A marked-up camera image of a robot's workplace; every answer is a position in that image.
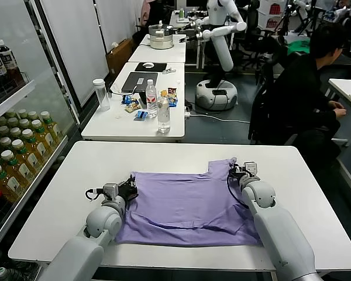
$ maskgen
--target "purple t-shirt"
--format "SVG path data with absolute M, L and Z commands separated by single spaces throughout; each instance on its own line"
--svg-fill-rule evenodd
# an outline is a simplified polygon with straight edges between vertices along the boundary
M 233 162 L 209 162 L 205 174 L 134 172 L 139 196 L 129 204 L 116 242 L 260 244 L 250 211 L 231 196 L 226 184 Z

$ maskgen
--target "desk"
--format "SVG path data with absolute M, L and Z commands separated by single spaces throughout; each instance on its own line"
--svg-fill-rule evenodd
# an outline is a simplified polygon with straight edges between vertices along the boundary
M 133 152 L 138 158 L 131 158 Z M 171 153 L 159 160 L 157 155 Z M 85 191 L 127 179 L 132 171 L 205 173 L 211 160 L 258 163 L 258 176 L 294 217 L 315 252 L 317 271 L 351 270 L 351 241 L 298 150 L 290 146 L 77 142 L 9 250 L 17 261 L 50 262 L 100 206 Z M 103 267 L 274 271 L 260 246 L 172 247 L 111 243 Z
M 182 23 L 182 22 L 178 23 L 177 22 L 178 18 L 179 18 L 179 15 L 176 15 L 176 11 L 173 11 L 171 13 L 171 18 L 170 18 L 169 25 L 173 26 L 174 28 L 183 28 L 184 26 L 186 26 L 186 25 L 188 25 L 190 23 L 190 21 L 186 21 L 184 23 Z
M 129 61 L 152 63 L 185 63 L 186 62 L 186 43 L 180 43 L 185 34 L 173 35 L 174 47 L 165 50 L 153 49 L 149 46 L 149 35 L 146 35 L 139 47 L 135 50 Z
M 138 63 L 126 63 L 115 84 L 118 89 L 124 85 L 130 72 L 135 71 Z M 134 121 L 136 112 L 128 113 L 121 104 L 122 96 L 112 95 L 109 99 L 111 109 L 95 111 L 87 126 L 82 131 L 84 139 L 96 141 L 124 141 L 124 142 L 175 142 L 182 139 L 185 134 L 185 71 L 183 63 L 168 63 L 175 73 L 159 73 L 156 83 L 158 91 L 177 88 L 178 104 L 170 108 L 170 132 L 162 135 L 157 132 L 157 118 L 146 118 L 145 121 Z

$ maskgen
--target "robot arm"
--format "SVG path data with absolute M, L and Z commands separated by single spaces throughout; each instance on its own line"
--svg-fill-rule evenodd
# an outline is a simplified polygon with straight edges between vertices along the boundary
M 125 204 L 137 196 L 135 178 L 124 183 L 106 184 L 102 189 L 88 190 L 105 196 L 102 206 L 92 211 L 78 235 L 65 243 L 42 274 L 40 281 L 90 281 L 99 268 L 104 249 L 115 239 L 122 225 Z
M 236 167 L 243 201 L 249 207 L 257 232 L 276 267 L 278 281 L 322 281 L 315 256 L 291 214 L 276 201 L 276 192 L 256 176 L 257 164 Z

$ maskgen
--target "water bottle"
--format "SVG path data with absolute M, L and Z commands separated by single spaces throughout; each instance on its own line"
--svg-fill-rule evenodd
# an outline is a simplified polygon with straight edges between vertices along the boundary
M 96 95 L 98 96 L 100 109 L 102 111 L 109 110 L 111 108 L 111 106 L 109 104 L 108 95 L 106 93 L 104 80 L 103 79 L 95 79 L 92 83 L 94 84 Z
M 162 93 L 157 102 L 157 121 L 159 123 L 159 132 L 167 133 L 170 131 L 170 108 L 167 93 Z
M 16 269 L 0 268 L 0 281 L 28 281 L 28 278 Z
M 146 88 L 146 99 L 147 99 L 147 110 L 148 110 L 148 117 L 153 118 L 157 115 L 157 95 L 156 95 L 156 88 L 153 85 L 153 80 L 147 80 L 147 88 Z

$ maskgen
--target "mouse pad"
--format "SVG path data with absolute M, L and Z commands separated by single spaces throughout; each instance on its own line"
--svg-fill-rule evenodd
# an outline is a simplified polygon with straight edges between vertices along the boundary
M 166 69 L 166 63 L 154 63 L 151 68 L 145 68 L 143 65 L 145 63 L 138 63 L 135 71 L 146 71 L 146 72 L 163 72 Z

